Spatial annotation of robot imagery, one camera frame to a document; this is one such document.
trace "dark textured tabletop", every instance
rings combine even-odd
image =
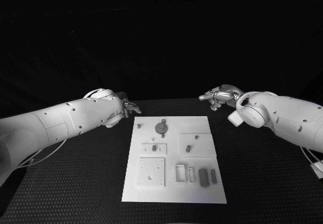
[[[143,114],[68,140],[29,168],[1,223],[323,223],[323,184],[270,128],[235,127],[234,108],[213,112],[196,98],[136,104]],[[208,116],[228,204],[121,202],[134,116]]]

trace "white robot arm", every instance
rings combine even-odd
[[[133,110],[141,113],[124,92],[92,92],[91,97],[0,119],[0,185],[35,152],[101,125],[112,127]]]
[[[271,128],[274,134],[293,144],[323,153],[323,107],[304,100],[277,96],[271,92],[244,93],[223,84],[203,95],[212,109],[226,103],[236,111],[228,119],[238,127],[242,122]]]

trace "black table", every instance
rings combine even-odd
[[[296,145],[267,127],[235,127],[226,105],[213,112],[196,98],[136,103],[134,116],[208,116],[228,204],[121,202],[131,116],[29,168],[1,223],[323,223],[323,184]]]

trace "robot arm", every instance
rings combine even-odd
[[[35,152],[101,125],[112,127],[131,110],[141,113],[124,92],[99,89],[89,98],[0,119],[0,185]]]
[[[293,144],[323,153],[323,107],[304,100],[277,96],[271,92],[244,93],[236,87],[222,85],[205,95],[212,107],[218,103],[234,106],[228,119],[238,127],[242,122],[271,128],[274,134]]]

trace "small gray part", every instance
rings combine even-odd
[[[186,152],[190,152],[190,145],[186,146]]]
[[[206,169],[199,169],[199,178],[200,178],[200,186],[203,188],[209,187],[210,183]]]
[[[215,175],[215,170],[210,170],[210,175],[212,175],[212,183],[216,184],[216,175]]]

